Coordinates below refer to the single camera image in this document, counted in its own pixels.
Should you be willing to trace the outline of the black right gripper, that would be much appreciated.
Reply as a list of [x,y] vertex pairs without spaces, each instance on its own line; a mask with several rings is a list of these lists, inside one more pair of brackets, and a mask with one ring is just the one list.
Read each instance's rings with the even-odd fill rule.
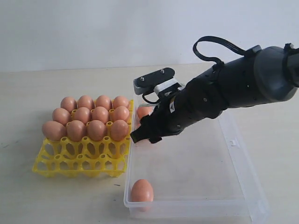
[[186,127],[186,91],[173,91],[167,96],[161,93],[153,113],[140,120],[140,126],[131,132],[130,137],[134,143],[148,139],[151,144],[155,144],[162,137],[180,134]]

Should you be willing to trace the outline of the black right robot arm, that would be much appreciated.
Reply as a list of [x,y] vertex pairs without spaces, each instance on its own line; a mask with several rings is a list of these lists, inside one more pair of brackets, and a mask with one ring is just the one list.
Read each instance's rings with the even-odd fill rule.
[[203,119],[215,119],[228,108],[284,102],[299,87],[299,51],[255,46],[245,56],[213,66],[186,85],[174,77],[172,68],[163,68],[133,81],[135,94],[158,96],[152,114],[140,121],[131,133],[133,142],[159,142],[180,134]]

